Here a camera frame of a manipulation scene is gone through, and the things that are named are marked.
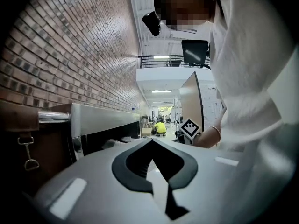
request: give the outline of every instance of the black metal railing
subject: black metal railing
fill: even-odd
[[[196,65],[184,62],[184,56],[169,55],[169,56],[139,56],[140,68],[152,67],[194,67],[210,70],[210,58],[206,57],[205,64]]]

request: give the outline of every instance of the person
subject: person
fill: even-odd
[[[157,136],[160,136],[161,134],[166,136],[166,127],[161,119],[155,124],[155,128]]]
[[[167,123],[171,123],[171,114],[167,114],[167,115],[165,116],[165,119],[166,119],[166,122],[167,122]]]
[[[154,0],[154,6],[174,30],[211,24],[211,72],[225,108],[193,145],[242,152],[246,143],[282,125],[267,90],[296,43],[270,1]]]

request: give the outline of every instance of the black and white square marker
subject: black and white square marker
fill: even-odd
[[[181,126],[179,127],[179,129],[190,139],[193,140],[194,137],[197,135],[197,133],[199,132],[199,125],[196,124],[194,121],[192,121],[191,119],[187,119],[186,121],[184,121]]]

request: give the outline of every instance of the person in yellow shirt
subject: person in yellow shirt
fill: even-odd
[[[155,124],[155,128],[156,128],[156,135],[157,136],[160,136],[161,134],[163,136],[166,136],[166,127],[165,127],[165,124],[159,120],[156,124]]]

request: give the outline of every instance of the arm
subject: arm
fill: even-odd
[[[220,132],[220,123],[225,111],[226,108],[222,110],[219,118],[213,124],[213,126],[215,126]],[[201,135],[195,137],[193,145],[197,147],[211,148],[214,145],[216,145],[219,141],[220,139],[218,132],[214,128],[208,128]]]

